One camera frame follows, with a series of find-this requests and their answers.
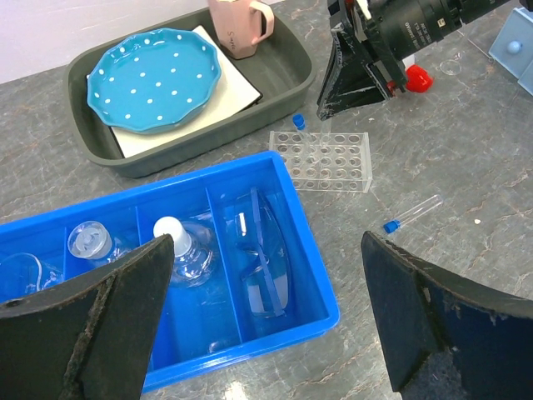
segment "blue cap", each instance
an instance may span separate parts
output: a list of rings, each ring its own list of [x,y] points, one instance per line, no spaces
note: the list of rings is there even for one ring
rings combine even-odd
[[[383,225],[383,229],[385,229],[385,232],[387,233],[393,233],[400,226],[401,226],[400,221],[393,219],[392,221],[389,221],[385,225]]]
[[[294,123],[296,129],[303,130],[306,128],[306,119],[301,114],[294,114],[292,123]]]

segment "countertop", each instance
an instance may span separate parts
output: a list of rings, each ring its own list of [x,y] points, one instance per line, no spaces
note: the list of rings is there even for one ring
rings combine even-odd
[[[476,23],[471,39],[488,50],[507,4]],[[305,107],[316,97],[329,57],[326,2],[274,6],[305,38],[319,66]],[[339,325],[318,339],[148,393],[143,400],[399,399],[391,391],[361,261],[366,230],[440,193],[444,205],[390,239],[430,262],[505,292],[533,299],[533,97],[502,66],[461,42],[463,70],[439,71],[457,32],[423,50],[436,79],[426,94],[344,112],[332,131],[369,132],[374,182],[362,193],[300,192],[341,308]],[[0,85],[0,223],[266,150],[270,130],[190,162],[131,180],[91,164],[76,148],[62,98],[64,67]],[[311,129],[320,124],[311,118]]]

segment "blue plate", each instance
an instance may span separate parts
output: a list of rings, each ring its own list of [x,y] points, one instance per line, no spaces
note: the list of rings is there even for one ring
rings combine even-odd
[[[222,70],[197,33],[170,28],[128,37],[107,50],[87,80],[87,103],[106,125],[161,133],[206,106]]]

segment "gray tray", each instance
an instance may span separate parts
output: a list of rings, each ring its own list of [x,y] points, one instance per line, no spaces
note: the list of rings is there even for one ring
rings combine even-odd
[[[216,39],[208,9],[148,27],[192,30],[202,25]],[[100,57],[124,37],[86,51],[67,68],[63,89],[73,134],[85,156],[129,178],[139,178],[218,148],[295,112],[316,77],[316,67],[303,41],[276,16],[272,36],[250,58],[233,60],[237,69],[262,93],[258,104],[186,137],[175,139],[133,157],[124,158],[111,128],[87,105],[86,76]]]

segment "scalloped plate rim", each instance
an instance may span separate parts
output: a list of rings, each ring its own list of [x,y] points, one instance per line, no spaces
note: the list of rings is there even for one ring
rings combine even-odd
[[[119,49],[120,47],[122,47],[126,43],[129,43],[129,42],[132,42],[132,41],[137,41],[139,38],[144,38],[144,37],[146,37],[148,35],[153,35],[153,34],[159,33],[159,32],[170,32],[170,33],[174,33],[174,34],[184,34],[185,36],[187,36],[187,35],[188,36],[194,36],[197,39],[199,39],[201,43],[204,43],[208,48],[210,48],[212,50],[212,55],[214,56],[213,57],[214,58],[214,65],[215,65],[215,69],[217,70],[217,75],[213,78],[212,85],[209,87],[209,90],[207,91],[207,94],[206,94],[205,98],[203,98],[202,101],[199,102],[195,107],[192,107],[192,108],[188,109],[188,111],[186,111],[184,113],[184,115],[182,115],[179,119],[174,121],[175,118],[173,118],[172,121],[168,122],[168,123],[157,123],[157,122],[155,122],[155,123],[153,123],[151,125],[147,125],[147,127],[145,127],[142,130],[136,130],[136,129],[132,128],[131,125],[128,125],[126,123],[113,121],[112,118],[110,118],[111,116],[109,114],[104,114],[101,111],[101,109],[99,108],[99,106],[97,106],[96,104],[92,103],[93,98],[90,95],[90,93],[92,93],[92,86],[93,86],[92,85],[92,78],[94,76],[97,76],[97,71],[102,66],[101,64],[103,63],[104,59],[107,58],[107,57],[110,57],[110,54],[112,52],[116,51],[117,49]],[[143,133],[144,134],[164,133],[165,131],[172,130],[173,128],[175,128],[177,125],[182,123],[183,120],[186,119],[188,116],[195,117],[199,113],[198,111],[201,111],[201,110],[198,110],[198,108],[204,107],[206,105],[206,103],[211,99],[212,94],[215,91],[215,88],[217,87],[218,81],[220,81],[221,75],[222,75],[222,68],[220,66],[220,63],[218,62],[217,49],[212,44],[210,44],[206,39],[204,39],[198,33],[193,32],[193,31],[187,31],[187,30],[183,30],[183,29],[173,29],[171,27],[165,27],[165,28],[162,27],[162,28],[158,28],[158,29],[153,29],[151,31],[140,32],[140,33],[135,33],[133,35],[130,35],[130,36],[126,37],[125,39],[123,39],[118,44],[116,44],[115,46],[110,47],[108,50],[106,50],[106,52],[98,60],[97,64],[95,65],[94,69],[91,71],[91,73],[89,74],[89,77],[87,79],[87,104],[98,115],[98,117],[106,125],[108,125],[109,127],[122,128],[122,129],[126,129],[128,131],[131,131],[131,132],[134,132],[134,133],[140,133],[140,134],[143,134]]]

